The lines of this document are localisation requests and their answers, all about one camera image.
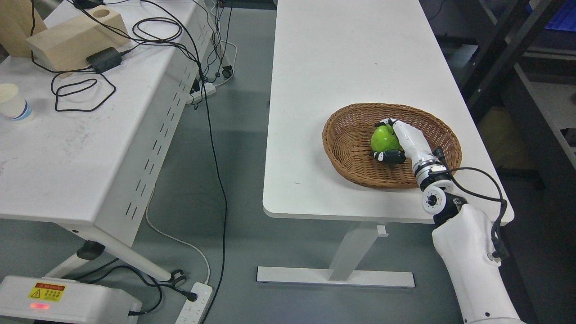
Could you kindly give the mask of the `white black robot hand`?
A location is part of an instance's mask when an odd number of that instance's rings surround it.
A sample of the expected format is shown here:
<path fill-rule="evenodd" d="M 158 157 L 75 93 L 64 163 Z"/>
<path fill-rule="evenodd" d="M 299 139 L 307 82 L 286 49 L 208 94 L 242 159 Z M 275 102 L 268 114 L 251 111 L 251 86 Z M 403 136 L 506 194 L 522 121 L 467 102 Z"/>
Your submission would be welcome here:
<path fill-rule="evenodd" d="M 374 126 L 390 125 L 405 152 L 406 158 L 411 160 L 412 170 L 416 170 L 428 162 L 439 163 L 440 160 L 432 155 L 432 150 L 420 129 L 395 118 L 385 118 Z"/>

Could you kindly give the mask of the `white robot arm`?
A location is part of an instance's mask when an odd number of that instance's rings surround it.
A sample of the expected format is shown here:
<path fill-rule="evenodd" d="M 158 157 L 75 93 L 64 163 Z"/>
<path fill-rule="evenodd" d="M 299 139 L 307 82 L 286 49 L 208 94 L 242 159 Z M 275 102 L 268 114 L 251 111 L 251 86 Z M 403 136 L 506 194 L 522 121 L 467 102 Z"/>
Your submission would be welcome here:
<path fill-rule="evenodd" d="M 459 183 L 441 148 L 434 150 L 432 160 L 419 161 L 415 172 L 423 191 L 423 208 L 437 225 L 432 232 L 434 248 L 448 269 L 463 322 L 520 324 L 499 272 L 502 260 L 509 257 L 500 235 L 508 206 L 502 189 L 496 187 L 497 198 L 463 189 L 471 196 L 499 203 L 498 217 L 490 221 L 483 211 L 452 193 L 452 185 L 459 187 Z"/>

